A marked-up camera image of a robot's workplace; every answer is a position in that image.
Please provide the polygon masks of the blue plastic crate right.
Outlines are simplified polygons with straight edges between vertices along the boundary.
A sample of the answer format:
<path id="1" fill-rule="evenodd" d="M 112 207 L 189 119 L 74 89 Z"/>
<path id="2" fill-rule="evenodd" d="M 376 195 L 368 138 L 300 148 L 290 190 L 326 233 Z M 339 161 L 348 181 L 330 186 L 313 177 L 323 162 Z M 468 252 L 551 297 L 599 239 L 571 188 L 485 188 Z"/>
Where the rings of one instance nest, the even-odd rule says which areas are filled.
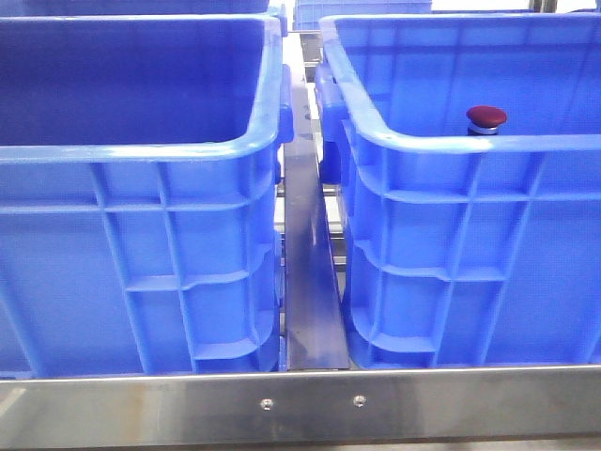
<path id="1" fill-rule="evenodd" d="M 319 27 L 353 361 L 598 363 L 599 15 L 338 15 Z M 468 135 L 475 105 L 506 112 L 497 135 Z"/>

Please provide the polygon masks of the blue crate far back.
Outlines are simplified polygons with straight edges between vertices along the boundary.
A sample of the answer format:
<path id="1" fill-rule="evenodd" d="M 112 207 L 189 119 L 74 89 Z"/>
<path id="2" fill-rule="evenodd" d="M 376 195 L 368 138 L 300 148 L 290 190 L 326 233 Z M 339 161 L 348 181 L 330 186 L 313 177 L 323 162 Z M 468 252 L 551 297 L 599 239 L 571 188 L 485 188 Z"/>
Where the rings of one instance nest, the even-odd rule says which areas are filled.
<path id="1" fill-rule="evenodd" d="M 295 2 L 293 29 L 317 30 L 319 20 L 332 15 L 430 13 L 431 10 L 431 1 L 300 0 Z"/>

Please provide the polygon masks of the steel shelf divider bar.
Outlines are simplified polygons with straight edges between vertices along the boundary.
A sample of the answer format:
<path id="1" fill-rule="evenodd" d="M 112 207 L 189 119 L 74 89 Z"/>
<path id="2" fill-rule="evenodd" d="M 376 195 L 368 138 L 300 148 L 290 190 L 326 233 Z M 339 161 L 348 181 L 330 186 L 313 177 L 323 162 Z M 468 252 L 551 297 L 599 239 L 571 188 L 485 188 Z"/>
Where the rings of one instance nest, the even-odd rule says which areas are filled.
<path id="1" fill-rule="evenodd" d="M 285 146 L 285 338 L 291 371 L 350 367 L 305 76 L 294 74 Z"/>

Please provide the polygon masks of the steel shelf front rail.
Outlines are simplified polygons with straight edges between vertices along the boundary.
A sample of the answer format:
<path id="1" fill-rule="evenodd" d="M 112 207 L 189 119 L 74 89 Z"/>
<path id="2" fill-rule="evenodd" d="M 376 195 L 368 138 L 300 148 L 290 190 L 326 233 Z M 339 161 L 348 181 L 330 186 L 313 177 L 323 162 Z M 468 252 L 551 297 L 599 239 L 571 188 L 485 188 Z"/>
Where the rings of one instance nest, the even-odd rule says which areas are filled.
<path id="1" fill-rule="evenodd" d="M 596 365 L 3 381 L 5 449 L 584 437 Z"/>

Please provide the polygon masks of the blue plastic crate left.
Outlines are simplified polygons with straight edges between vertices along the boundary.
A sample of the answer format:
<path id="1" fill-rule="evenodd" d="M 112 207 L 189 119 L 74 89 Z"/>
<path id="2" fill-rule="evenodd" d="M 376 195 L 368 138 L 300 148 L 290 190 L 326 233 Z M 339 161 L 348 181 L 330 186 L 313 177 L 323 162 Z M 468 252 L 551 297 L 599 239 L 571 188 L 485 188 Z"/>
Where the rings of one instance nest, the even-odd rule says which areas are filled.
<path id="1" fill-rule="evenodd" d="M 1 376 L 272 371 L 277 151 L 261 15 L 1 21 Z"/>

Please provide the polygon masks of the red mushroom push button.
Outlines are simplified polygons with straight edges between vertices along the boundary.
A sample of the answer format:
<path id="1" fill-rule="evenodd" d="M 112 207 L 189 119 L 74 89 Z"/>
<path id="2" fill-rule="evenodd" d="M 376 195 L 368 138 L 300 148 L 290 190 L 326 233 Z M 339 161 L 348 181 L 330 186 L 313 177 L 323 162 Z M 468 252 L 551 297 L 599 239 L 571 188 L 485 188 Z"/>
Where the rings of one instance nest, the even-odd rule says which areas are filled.
<path id="1" fill-rule="evenodd" d="M 504 110 L 491 105 L 475 105 L 467 112 L 466 117 L 470 121 L 468 135 L 491 136 L 499 133 L 499 128 L 507 121 Z"/>

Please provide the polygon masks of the blue crate back left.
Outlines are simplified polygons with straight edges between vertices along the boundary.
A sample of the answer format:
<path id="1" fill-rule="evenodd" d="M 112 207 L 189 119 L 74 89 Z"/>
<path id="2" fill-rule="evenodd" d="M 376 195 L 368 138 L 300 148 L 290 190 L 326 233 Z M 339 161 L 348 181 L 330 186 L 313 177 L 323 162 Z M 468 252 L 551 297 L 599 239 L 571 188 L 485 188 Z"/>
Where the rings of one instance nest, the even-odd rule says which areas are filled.
<path id="1" fill-rule="evenodd" d="M 267 14 L 283 18 L 286 8 L 282 1 L 48 0 L 1 2 L 2 17 L 166 14 Z"/>

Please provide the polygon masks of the blue plastic crate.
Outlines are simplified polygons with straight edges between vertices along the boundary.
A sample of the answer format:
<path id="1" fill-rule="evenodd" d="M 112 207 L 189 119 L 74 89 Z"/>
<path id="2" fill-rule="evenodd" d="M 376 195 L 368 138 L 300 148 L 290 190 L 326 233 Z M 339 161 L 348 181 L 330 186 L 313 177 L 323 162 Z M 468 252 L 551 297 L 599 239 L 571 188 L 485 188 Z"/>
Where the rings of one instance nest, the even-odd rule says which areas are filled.
<path id="1" fill-rule="evenodd" d="M 1 376 L 272 371 L 277 151 L 261 15 L 1 21 Z"/>
<path id="2" fill-rule="evenodd" d="M 319 27 L 353 361 L 598 363 L 599 15 L 338 15 Z M 506 112 L 497 135 L 468 135 L 475 105 Z"/>

